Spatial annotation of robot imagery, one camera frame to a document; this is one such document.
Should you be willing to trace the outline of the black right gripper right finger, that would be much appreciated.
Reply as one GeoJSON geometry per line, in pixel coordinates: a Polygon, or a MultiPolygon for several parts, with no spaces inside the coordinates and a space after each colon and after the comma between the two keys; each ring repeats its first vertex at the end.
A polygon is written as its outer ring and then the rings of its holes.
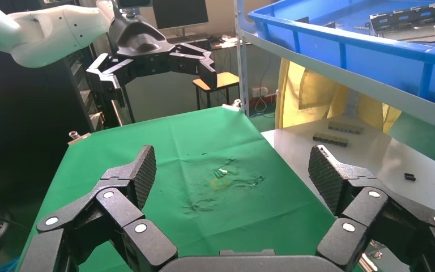
{"type": "Polygon", "coordinates": [[[317,254],[343,271],[374,240],[411,271],[435,271],[435,210],[390,190],[369,170],[339,162],[323,145],[311,149],[309,177],[336,222],[317,254]]]}

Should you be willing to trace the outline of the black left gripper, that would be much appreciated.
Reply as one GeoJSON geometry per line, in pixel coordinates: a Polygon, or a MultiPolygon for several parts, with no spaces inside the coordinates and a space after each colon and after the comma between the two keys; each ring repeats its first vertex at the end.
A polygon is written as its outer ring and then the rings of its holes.
{"type": "Polygon", "coordinates": [[[115,17],[108,36],[115,56],[123,59],[102,53],[86,72],[94,90],[102,93],[105,100],[116,100],[120,107],[125,107],[123,89],[132,81],[132,75],[145,77],[172,71],[198,75],[211,90],[217,86],[215,62],[210,51],[187,43],[170,44],[140,15],[115,17]]]}

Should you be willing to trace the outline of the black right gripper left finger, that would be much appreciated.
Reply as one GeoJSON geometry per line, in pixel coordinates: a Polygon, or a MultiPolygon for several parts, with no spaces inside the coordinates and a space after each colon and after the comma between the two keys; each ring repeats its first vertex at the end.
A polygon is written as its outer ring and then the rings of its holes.
{"type": "Polygon", "coordinates": [[[78,271],[106,242],[133,271],[162,269],[177,248],[143,213],[156,170],[149,145],[131,163],[107,169],[89,193],[38,223],[20,270],[78,271]]]}

